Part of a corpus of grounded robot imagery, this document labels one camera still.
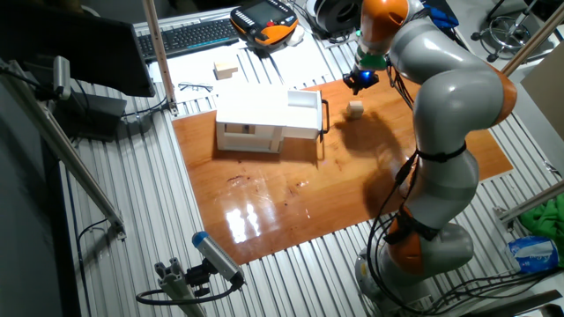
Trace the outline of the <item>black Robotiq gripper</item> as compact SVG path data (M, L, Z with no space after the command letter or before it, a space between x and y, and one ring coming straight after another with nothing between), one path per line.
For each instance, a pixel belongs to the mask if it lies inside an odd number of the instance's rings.
M369 88L378 84L379 76L373 70L353 70L352 73L343 75L343 82L357 95L360 88Z

